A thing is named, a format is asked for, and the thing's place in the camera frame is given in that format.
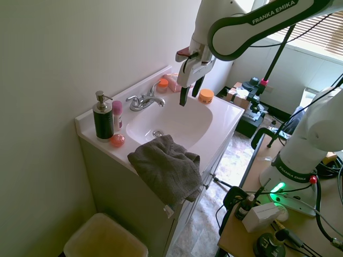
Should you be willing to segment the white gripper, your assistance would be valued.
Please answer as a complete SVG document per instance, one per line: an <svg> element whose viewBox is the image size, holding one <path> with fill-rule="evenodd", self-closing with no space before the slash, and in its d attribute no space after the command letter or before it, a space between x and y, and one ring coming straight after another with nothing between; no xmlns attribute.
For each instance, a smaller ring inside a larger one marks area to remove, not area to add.
<svg viewBox="0 0 343 257"><path fill-rule="evenodd" d="M182 64L180 71L178 73L177 83L182 87L180 92L180 105L185 106L189 87L195 83L192 90L192 97L196 97L200 91L202 83L204 81L204 76L207 75L214 66L216 58L211 56L209 62L202 62L199 53L193 53L190 55L185 62Z"/></svg>

